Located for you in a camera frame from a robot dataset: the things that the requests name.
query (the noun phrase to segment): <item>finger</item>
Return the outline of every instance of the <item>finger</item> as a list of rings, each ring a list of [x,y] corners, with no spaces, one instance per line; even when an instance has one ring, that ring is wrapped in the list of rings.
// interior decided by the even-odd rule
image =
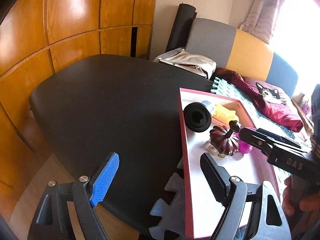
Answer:
[[[282,193],[282,197],[285,198],[289,196],[289,199],[291,198],[291,187],[286,187]]]
[[[316,193],[302,199],[299,203],[302,211],[319,211],[320,209],[320,194]]]
[[[318,216],[318,213],[319,212],[317,212],[317,211],[311,212],[310,217],[305,221],[305,223],[303,223],[299,226],[299,231],[306,232],[308,230],[308,228],[310,226],[312,226],[313,223],[315,222],[315,220]]]
[[[286,196],[283,198],[282,209],[284,213],[287,214],[289,217],[294,215],[294,207],[290,202],[289,196]]]
[[[286,186],[291,186],[291,182],[292,182],[291,176],[287,177],[287,178],[284,180],[284,184],[285,184]]]
[[[319,214],[319,211],[313,211],[310,218],[308,219],[307,228],[311,227],[314,224],[316,218],[318,217],[318,214]]]

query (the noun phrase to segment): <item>cat print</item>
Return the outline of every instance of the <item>cat print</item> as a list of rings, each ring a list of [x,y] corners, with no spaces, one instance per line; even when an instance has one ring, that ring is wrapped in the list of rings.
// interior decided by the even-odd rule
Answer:
[[[284,99],[280,98],[279,91],[277,89],[265,88],[258,82],[256,82],[256,86],[259,90],[259,93],[262,94],[264,100],[266,100],[267,102],[278,105],[287,104],[287,102]]]

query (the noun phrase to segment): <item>window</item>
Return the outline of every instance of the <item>window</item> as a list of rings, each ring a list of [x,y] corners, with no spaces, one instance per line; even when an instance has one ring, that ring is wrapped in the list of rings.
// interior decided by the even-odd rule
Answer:
[[[295,94],[320,83],[320,8],[313,0],[286,0],[270,45],[298,73]]]

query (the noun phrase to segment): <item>metal pin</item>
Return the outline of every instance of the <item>metal pin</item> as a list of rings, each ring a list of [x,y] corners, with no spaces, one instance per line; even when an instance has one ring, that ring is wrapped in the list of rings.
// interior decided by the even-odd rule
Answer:
[[[81,176],[80,178],[79,178],[79,181],[81,181],[81,182],[86,182],[86,181],[88,181],[88,176]]]
[[[48,182],[48,186],[49,186],[49,187],[53,187],[54,185],[56,185],[56,181],[55,181],[55,180],[50,180],[50,181]]]
[[[240,182],[240,178],[237,177],[237,176],[232,176],[232,177],[231,177],[231,181],[232,181],[232,182]]]

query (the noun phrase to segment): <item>wooden floor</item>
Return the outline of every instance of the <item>wooden floor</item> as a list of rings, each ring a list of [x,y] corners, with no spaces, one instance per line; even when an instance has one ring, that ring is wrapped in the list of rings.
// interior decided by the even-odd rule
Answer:
[[[54,154],[51,154],[49,159],[44,163],[27,186],[9,221],[9,226],[20,240],[27,239],[29,226],[40,197],[47,186],[47,183],[53,179],[58,183],[75,181],[57,157]],[[76,239],[84,240],[73,202],[68,202],[68,208]],[[96,212],[110,240],[138,239],[138,231],[118,220],[100,205],[96,207]]]

